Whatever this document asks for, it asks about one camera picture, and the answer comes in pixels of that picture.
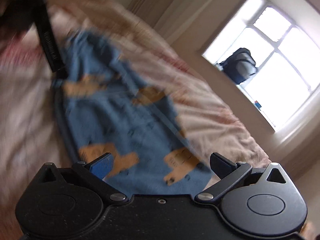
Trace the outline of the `blue patterned pants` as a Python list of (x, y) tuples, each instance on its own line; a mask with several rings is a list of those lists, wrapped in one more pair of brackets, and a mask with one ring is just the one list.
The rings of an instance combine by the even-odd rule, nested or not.
[(127, 196), (196, 195), (213, 173), (195, 155), (172, 101), (120, 58), (108, 39), (90, 31), (66, 39), (68, 77), (55, 80), (58, 127), (73, 161), (109, 153), (104, 181)]

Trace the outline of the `small blue object on sill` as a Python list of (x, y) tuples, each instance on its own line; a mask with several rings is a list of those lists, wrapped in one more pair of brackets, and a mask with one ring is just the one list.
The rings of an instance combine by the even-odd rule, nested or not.
[(261, 109), (261, 104), (258, 101), (254, 102), (255, 107), (257, 107), (257, 109)]

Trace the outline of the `pink floral bedspread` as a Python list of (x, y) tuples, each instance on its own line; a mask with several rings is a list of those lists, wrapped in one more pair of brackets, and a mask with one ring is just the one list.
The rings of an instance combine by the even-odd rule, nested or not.
[[(270, 163), (203, 77), (123, 6), (110, 0), (49, 0), (49, 14), (58, 41), (79, 30), (109, 37), (121, 59), (172, 99), (182, 132), (202, 161), (218, 152), (254, 167)], [(71, 163), (54, 120), (51, 80), (35, 29), (1, 37), (1, 239), (21, 236), (15, 206), (43, 163)]]

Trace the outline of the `blue backpack on windowsill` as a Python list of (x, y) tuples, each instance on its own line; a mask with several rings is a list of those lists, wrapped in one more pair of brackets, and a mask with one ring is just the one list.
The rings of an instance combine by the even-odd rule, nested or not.
[(243, 83), (258, 72), (256, 62), (247, 48), (237, 49), (219, 65), (236, 85)]

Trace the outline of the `window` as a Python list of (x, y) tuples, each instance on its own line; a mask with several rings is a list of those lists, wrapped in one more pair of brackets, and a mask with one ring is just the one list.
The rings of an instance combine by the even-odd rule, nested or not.
[(274, 129), (288, 125), (319, 87), (319, 46), (270, 2), (247, 0), (202, 56), (220, 62), (247, 48), (258, 72), (236, 85)]

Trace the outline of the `beige curtain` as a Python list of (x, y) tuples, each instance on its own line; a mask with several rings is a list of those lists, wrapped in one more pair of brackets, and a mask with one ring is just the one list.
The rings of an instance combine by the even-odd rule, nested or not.
[(212, 0), (132, 0), (129, 10), (173, 44)]

